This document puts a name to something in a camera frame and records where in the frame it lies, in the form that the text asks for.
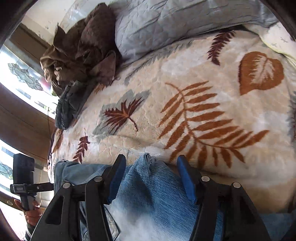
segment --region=dark red fern leaf print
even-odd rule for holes
[[[138,131],[138,127],[136,122],[131,118],[131,115],[135,112],[137,107],[143,102],[142,97],[139,99],[134,99],[131,103],[129,103],[128,106],[126,106],[126,100],[121,103],[121,109],[118,108],[112,108],[108,109],[104,112],[104,115],[106,117],[109,117],[109,119],[105,122],[105,125],[103,126],[109,126],[110,133],[113,132],[116,133],[118,129],[129,119],[135,126],[136,131]]]
[[[235,36],[234,31],[229,32],[223,32],[213,39],[213,43],[211,45],[211,49],[208,51],[208,58],[210,59],[214,64],[220,65],[220,61],[218,60],[218,57],[220,55],[220,52],[222,48]]]
[[[88,136],[81,137],[79,139],[79,145],[75,156],[73,156],[73,161],[82,163],[82,157],[84,157],[84,151],[88,150],[87,144],[90,144]]]

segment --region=blue denim jeans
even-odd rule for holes
[[[59,162],[54,169],[55,192],[65,181],[73,185],[87,183],[107,167]],[[180,177],[149,154],[126,167],[116,199],[105,207],[113,239],[120,241],[188,241],[198,214],[198,207],[187,198]],[[80,209],[81,235],[87,241],[84,202],[81,202]],[[261,218],[271,239],[280,241],[296,219],[296,212],[266,214]],[[219,211],[214,241],[221,240],[222,229],[223,216]]]

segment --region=quilted bedding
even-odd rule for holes
[[[184,39],[98,85],[82,113],[57,130],[57,161],[132,164],[145,152],[178,155],[220,183],[240,182],[263,212],[281,211],[296,188],[296,70],[248,31]]]

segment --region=wall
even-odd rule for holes
[[[38,0],[27,11],[22,23],[40,38],[52,44],[56,25],[60,23],[75,0]]]

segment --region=silver screw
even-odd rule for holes
[[[69,188],[71,185],[70,185],[70,183],[64,183],[63,184],[63,188]]]
[[[240,187],[241,187],[241,185],[240,185],[239,183],[233,183],[233,186],[234,186],[235,188],[240,188]]]
[[[103,178],[101,176],[97,176],[97,177],[94,178],[94,181],[96,183],[101,182],[102,180],[103,180]]]
[[[208,182],[210,178],[208,176],[202,176],[202,181]]]

